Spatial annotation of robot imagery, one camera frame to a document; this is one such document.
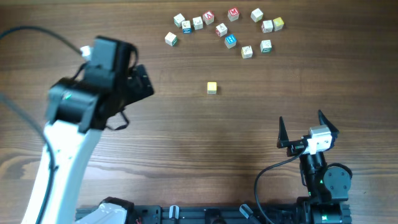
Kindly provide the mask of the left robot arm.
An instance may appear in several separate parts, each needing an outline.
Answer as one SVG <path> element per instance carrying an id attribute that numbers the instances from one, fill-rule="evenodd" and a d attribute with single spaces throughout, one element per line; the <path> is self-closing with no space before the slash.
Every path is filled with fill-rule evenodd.
<path id="1" fill-rule="evenodd" d="M 84 76 L 62 78 L 48 93 L 46 140 L 23 223 L 73 223 L 88 161 L 107 121 L 154 94 L 128 42 L 97 36 L 84 47 Z"/>

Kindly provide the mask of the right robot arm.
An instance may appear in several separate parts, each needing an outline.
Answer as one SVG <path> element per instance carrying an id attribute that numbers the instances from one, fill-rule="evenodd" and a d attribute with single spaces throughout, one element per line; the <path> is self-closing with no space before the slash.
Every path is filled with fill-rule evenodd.
<path id="1" fill-rule="evenodd" d="M 348 201 L 353 173 L 340 163 L 328 164 L 324 152 L 335 145 L 339 130 L 318 111 L 319 125 L 296 141 L 287 135 L 283 118 L 279 118 L 278 148 L 286 148 L 287 156 L 300 160 L 302 184 L 307 197 L 299 197 L 295 204 L 294 223 L 352 223 Z"/>

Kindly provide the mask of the red letter M block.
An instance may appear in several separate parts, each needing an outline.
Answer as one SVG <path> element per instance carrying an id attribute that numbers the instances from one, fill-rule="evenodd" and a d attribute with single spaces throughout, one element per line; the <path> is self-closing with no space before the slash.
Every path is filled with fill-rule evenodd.
<path id="1" fill-rule="evenodd" d="M 239 10 L 238 8 L 234 7 L 228 10 L 228 19 L 233 22 L 239 19 Z"/>

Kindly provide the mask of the blue top block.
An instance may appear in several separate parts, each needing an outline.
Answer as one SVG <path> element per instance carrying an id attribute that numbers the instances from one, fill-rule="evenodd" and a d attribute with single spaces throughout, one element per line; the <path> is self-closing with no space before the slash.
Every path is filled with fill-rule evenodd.
<path id="1" fill-rule="evenodd" d="M 228 49 L 230 49 L 236 45 L 237 40 L 236 40 L 235 36 L 233 34 L 231 34 L 231 35 L 225 37 L 224 43 L 225 43 L 226 47 Z"/>

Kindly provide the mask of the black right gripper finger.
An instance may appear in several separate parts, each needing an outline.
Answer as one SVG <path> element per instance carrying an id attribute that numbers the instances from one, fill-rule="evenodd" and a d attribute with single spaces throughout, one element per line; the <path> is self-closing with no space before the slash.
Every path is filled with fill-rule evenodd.
<path id="1" fill-rule="evenodd" d="M 321 125 L 326 125 L 333 137 L 337 137 L 340 131 L 326 118 L 321 110 L 318 110 L 318 120 Z"/>
<path id="2" fill-rule="evenodd" d="M 277 147 L 285 148 L 290 146 L 289 137 L 285 128 L 283 117 L 279 117 L 279 133 L 277 138 Z"/>

